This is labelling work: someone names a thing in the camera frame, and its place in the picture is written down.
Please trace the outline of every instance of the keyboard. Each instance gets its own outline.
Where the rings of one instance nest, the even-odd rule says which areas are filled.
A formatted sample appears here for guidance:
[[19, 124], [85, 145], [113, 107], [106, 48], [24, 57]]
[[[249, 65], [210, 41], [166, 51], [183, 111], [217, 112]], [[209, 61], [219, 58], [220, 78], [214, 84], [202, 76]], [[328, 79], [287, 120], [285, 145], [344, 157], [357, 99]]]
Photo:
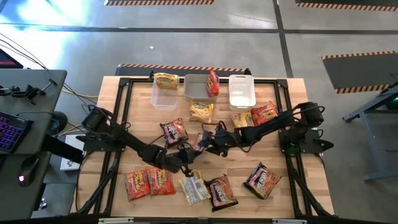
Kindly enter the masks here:
[[33, 121], [0, 112], [0, 151], [13, 153], [29, 132], [32, 123]]

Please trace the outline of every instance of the computer mouse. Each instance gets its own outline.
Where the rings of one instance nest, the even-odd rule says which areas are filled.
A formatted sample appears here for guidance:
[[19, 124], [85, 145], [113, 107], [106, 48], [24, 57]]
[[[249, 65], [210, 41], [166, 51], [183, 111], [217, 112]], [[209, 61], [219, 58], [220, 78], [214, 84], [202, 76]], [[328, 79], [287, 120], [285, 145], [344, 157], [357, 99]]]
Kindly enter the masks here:
[[30, 156], [22, 162], [17, 177], [19, 185], [27, 187], [34, 181], [39, 161], [37, 156]]

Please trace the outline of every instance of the plastic bin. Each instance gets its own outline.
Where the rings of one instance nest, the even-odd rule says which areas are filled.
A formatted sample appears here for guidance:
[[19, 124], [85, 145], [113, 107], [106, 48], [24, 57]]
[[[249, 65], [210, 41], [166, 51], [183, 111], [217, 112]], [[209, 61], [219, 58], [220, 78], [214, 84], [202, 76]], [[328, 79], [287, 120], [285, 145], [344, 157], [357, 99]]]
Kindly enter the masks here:
[[[177, 83], [180, 83], [180, 77], [177, 78]], [[173, 111], [177, 109], [178, 87], [176, 90], [162, 89], [156, 85], [156, 79], [152, 86], [152, 96], [150, 96], [150, 103], [157, 110]]]
[[217, 96], [212, 98], [209, 97], [207, 93], [207, 78], [208, 75], [201, 74], [188, 74], [184, 78], [184, 95], [185, 99], [188, 101], [196, 102], [209, 102], [215, 103], [217, 101]]
[[256, 105], [254, 78], [251, 75], [229, 76], [229, 108], [248, 111]]

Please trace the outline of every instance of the black desk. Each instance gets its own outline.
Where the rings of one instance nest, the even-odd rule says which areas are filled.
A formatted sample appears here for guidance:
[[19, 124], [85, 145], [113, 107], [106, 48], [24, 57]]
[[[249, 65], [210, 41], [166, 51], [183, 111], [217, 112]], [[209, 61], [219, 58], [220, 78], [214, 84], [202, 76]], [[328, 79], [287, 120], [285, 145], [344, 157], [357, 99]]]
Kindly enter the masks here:
[[40, 163], [36, 176], [29, 186], [21, 187], [17, 183], [19, 167], [24, 159], [31, 155], [10, 155], [0, 170], [0, 220], [25, 219], [32, 216], [42, 196], [42, 185], [51, 153], [40, 152]]
[[[49, 82], [49, 78], [58, 84], [57, 86], [48, 87], [45, 91], [45, 96], [36, 96], [33, 99], [36, 105], [30, 104], [23, 98], [0, 96], [0, 111], [12, 115], [24, 111], [53, 113], [66, 77], [67, 71], [64, 70], [0, 69], [0, 85], [4, 88], [18, 86], [21, 90], [25, 90], [26, 86], [30, 84], [41, 89]], [[33, 124], [14, 154], [38, 153], [42, 147], [47, 127], [50, 124], [51, 115], [46, 113], [24, 113], [20, 116], [33, 121]]]

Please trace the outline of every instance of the gray plastic container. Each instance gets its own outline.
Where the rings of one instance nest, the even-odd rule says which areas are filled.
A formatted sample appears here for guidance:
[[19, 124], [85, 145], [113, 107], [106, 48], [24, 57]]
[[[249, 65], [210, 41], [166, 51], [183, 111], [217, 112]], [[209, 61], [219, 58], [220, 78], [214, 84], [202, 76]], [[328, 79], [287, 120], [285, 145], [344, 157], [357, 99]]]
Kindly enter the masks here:
[[184, 95], [188, 101], [215, 103], [218, 96], [212, 98], [207, 94], [206, 83], [208, 75], [187, 74], [184, 78]]

